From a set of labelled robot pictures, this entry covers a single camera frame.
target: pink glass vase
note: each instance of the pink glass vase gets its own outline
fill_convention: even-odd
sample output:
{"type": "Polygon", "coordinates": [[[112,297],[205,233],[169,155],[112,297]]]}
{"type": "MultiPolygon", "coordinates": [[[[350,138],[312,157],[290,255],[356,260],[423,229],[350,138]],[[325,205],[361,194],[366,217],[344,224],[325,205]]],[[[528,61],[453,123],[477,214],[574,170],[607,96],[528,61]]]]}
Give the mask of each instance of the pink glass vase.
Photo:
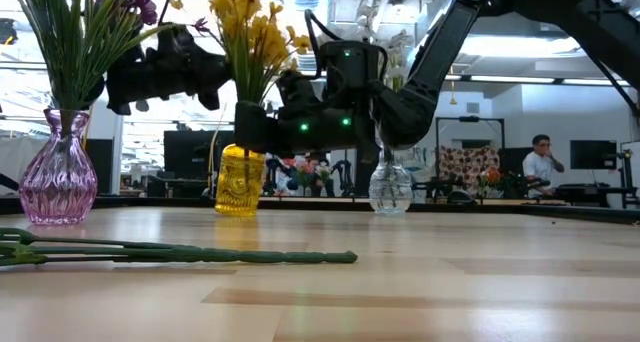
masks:
{"type": "Polygon", "coordinates": [[[34,224],[75,224],[84,220],[98,193],[96,172],[82,148],[89,114],[44,111],[51,137],[20,180],[22,209],[34,224]]]}

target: yellow glass vase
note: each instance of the yellow glass vase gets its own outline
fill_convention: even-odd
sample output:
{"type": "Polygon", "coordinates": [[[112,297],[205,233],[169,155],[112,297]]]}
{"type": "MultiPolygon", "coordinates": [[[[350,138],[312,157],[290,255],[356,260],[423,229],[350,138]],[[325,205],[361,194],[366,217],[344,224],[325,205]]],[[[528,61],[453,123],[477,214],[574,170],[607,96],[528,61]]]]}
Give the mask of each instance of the yellow glass vase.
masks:
{"type": "Polygon", "coordinates": [[[262,192],[264,155],[234,144],[222,151],[216,211],[231,216],[254,216],[262,192]]]}

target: clear glass vase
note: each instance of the clear glass vase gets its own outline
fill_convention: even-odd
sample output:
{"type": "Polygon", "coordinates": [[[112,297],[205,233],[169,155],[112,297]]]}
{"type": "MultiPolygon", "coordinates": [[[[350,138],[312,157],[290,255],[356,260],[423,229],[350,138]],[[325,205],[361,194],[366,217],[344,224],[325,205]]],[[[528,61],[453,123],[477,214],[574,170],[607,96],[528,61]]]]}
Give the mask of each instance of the clear glass vase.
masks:
{"type": "Polygon", "coordinates": [[[411,175],[396,162],[391,150],[383,148],[378,167],[369,181],[371,207],[381,214],[404,213],[412,200],[411,175]]]}
{"type": "Polygon", "coordinates": [[[34,224],[80,223],[98,193],[96,173],[81,143],[89,114],[54,109],[44,114],[51,136],[20,180],[22,209],[34,224]]]}
{"type": "Polygon", "coordinates": [[[216,211],[231,216],[254,216],[262,193],[264,155],[235,144],[222,151],[216,191],[216,211]]]}

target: table surface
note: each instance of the table surface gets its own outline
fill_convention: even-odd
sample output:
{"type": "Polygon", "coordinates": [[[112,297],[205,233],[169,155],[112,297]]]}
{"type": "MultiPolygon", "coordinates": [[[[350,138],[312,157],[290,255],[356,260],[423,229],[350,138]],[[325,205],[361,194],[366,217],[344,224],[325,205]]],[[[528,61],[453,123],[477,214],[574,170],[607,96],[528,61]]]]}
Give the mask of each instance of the table surface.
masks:
{"type": "Polygon", "coordinates": [[[0,269],[3,342],[640,340],[640,229],[524,215],[92,211],[50,236],[360,255],[353,265],[0,269]]]}

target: white shirt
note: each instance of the white shirt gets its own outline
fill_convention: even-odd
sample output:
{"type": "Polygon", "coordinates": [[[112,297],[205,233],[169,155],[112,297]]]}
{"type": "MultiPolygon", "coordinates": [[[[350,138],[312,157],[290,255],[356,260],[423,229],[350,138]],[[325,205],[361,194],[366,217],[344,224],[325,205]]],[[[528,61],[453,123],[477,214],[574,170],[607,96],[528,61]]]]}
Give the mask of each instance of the white shirt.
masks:
{"type": "MultiPolygon", "coordinates": [[[[540,156],[535,152],[531,152],[522,161],[522,170],[525,176],[535,176],[544,181],[551,182],[553,175],[553,161],[547,156],[540,156]]],[[[542,193],[537,189],[529,190],[529,197],[539,196],[542,193]]]]}

